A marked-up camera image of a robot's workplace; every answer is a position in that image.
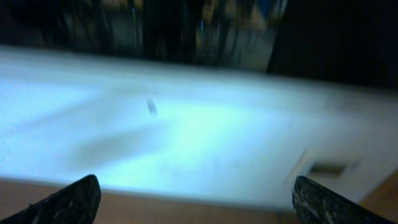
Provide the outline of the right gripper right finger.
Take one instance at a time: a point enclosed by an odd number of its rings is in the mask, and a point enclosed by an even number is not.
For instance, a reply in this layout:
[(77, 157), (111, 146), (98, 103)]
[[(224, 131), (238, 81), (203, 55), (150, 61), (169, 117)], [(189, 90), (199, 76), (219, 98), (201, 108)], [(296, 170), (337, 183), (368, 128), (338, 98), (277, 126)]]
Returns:
[(295, 180), (292, 203), (303, 224), (394, 224), (305, 176)]

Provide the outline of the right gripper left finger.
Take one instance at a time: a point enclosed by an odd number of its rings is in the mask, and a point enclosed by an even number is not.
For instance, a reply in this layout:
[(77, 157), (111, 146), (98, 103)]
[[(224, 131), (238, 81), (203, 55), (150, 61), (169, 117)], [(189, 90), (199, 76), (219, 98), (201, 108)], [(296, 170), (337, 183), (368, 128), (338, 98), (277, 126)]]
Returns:
[(1, 220), (1, 224), (92, 224), (100, 201), (100, 184), (90, 174)]

